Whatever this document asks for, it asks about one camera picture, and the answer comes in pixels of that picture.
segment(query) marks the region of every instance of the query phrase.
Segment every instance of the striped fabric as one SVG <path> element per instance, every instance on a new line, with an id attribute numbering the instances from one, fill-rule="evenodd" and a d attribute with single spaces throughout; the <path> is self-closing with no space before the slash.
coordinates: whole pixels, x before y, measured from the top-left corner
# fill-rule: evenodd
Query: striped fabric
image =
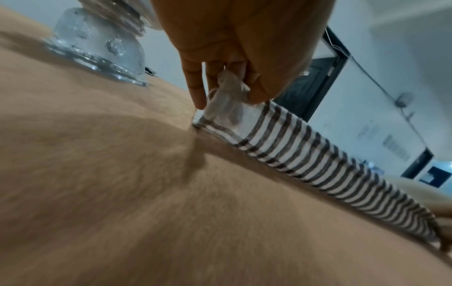
<path id="1" fill-rule="evenodd" d="M 258 106 L 238 102 L 224 106 L 228 111 L 219 112 L 238 112 L 242 121 L 233 124 L 206 118 L 198 110 L 193 125 L 373 218 L 425 239 L 436 237 L 437 222 L 427 208 L 283 107 L 273 101 Z"/>

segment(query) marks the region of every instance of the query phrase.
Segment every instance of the folded cloth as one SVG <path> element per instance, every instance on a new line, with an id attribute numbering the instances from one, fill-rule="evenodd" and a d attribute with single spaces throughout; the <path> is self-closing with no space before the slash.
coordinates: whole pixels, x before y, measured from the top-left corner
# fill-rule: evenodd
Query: folded cloth
<path id="1" fill-rule="evenodd" d="M 247 104 L 248 87 L 229 71 L 220 73 L 218 83 L 207 107 L 196 111 L 195 127 L 373 218 L 425 239 L 437 236 L 438 224 L 427 208 L 303 120 L 273 101 Z"/>

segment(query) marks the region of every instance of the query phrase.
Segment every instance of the electrical wire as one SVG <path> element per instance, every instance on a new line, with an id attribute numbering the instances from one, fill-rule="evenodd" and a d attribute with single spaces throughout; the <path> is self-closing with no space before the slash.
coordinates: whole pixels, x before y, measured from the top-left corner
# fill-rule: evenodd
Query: electrical wire
<path id="1" fill-rule="evenodd" d="M 359 69 L 375 84 L 378 86 L 378 88 L 380 88 L 380 90 L 383 92 L 383 94 L 392 101 L 392 103 L 396 103 L 396 99 L 391 96 L 391 94 L 383 87 L 381 86 L 381 84 L 379 84 L 364 68 L 362 65 L 360 65 L 360 63 L 358 63 L 358 61 L 353 57 L 353 55 L 351 53 L 346 53 L 341 47 L 334 45 L 333 42 L 331 41 L 330 35 L 328 34 L 328 29 L 325 29 L 325 33 L 326 36 L 328 38 L 328 41 L 330 42 L 330 45 L 333 49 L 341 52 L 344 56 L 346 56 L 348 59 L 352 60 L 358 67 Z M 422 135 L 418 132 L 418 130 L 416 129 L 416 127 L 414 127 L 413 123 L 411 123 L 410 121 L 410 117 L 408 117 L 405 114 L 405 111 L 403 110 L 403 108 L 400 108 L 400 111 L 402 113 L 402 117 L 405 119 L 405 121 L 408 123 L 408 125 L 411 127 L 411 129 L 413 129 L 413 131 L 416 133 L 416 135 L 419 137 L 419 139 L 422 141 L 422 144 L 424 144 L 425 148 L 427 147 L 427 143 L 425 142 L 424 138 L 422 137 Z"/>

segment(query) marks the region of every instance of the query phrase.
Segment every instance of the brown table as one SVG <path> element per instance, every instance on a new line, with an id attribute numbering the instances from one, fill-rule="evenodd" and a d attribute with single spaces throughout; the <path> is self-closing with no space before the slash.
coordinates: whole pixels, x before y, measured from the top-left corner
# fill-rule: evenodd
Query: brown table
<path id="1" fill-rule="evenodd" d="M 188 93 L 0 9 L 0 285 L 441 286 L 450 261 L 190 126 Z"/>

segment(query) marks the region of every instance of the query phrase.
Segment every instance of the human hand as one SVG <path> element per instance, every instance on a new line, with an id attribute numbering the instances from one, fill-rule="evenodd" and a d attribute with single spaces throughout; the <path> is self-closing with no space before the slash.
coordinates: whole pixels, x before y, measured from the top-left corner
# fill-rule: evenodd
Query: human hand
<path id="1" fill-rule="evenodd" d="M 225 67 L 250 87 L 253 104 L 277 97 L 312 58 L 334 0 L 152 0 L 178 49 L 188 90 L 206 107 Z"/>

